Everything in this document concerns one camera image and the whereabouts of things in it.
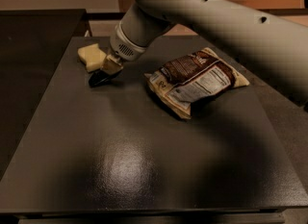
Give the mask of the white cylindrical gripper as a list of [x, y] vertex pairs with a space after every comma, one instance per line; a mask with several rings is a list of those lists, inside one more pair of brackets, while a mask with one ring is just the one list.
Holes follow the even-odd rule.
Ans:
[[123, 60], [135, 61], [145, 50], [145, 47], [138, 46], [131, 41], [124, 34], [121, 23], [118, 23], [110, 36], [110, 51], [113, 54], [106, 56], [100, 69], [108, 75], [114, 75], [123, 69]]

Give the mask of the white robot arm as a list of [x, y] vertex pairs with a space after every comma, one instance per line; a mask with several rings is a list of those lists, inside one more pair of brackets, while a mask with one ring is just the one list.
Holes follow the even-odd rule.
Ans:
[[175, 24], [191, 28], [293, 102], [307, 103], [308, 28], [230, 1], [135, 0], [115, 27], [109, 51], [134, 61]]

